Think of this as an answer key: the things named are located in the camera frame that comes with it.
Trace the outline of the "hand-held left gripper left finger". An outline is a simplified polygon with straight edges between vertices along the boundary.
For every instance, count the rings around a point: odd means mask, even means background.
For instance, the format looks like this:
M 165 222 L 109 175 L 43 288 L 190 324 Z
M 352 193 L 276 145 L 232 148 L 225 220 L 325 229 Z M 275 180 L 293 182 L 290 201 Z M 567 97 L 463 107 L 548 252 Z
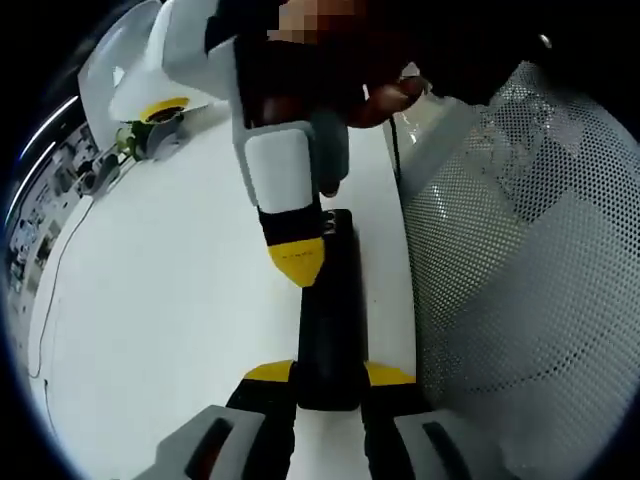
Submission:
M 157 447 L 157 477 L 286 478 L 295 448 L 294 365 L 250 370 L 225 405 L 205 408 L 168 435 Z

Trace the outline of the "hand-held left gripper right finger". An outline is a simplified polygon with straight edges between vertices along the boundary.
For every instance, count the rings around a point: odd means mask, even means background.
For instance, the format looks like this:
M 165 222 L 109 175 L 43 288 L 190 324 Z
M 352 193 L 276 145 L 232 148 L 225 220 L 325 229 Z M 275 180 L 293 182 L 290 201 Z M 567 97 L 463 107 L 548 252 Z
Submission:
M 414 376 L 365 363 L 361 418 L 374 479 L 498 479 L 500 447 L 450 410 L 432 410 Z

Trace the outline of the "person's right hand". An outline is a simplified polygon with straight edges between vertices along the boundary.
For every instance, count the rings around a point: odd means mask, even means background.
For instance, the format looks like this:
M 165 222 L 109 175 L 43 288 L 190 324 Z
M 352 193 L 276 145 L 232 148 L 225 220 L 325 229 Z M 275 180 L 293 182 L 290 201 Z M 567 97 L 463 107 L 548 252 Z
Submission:
M 347 125 L 373 128 L 414 105 L 428 89 L 428 82 L 419 73 L 405 75 L 408 66 L 403 62 L 391 64 L 368 78 L 364 82 L 368 97 L 348 108 Z

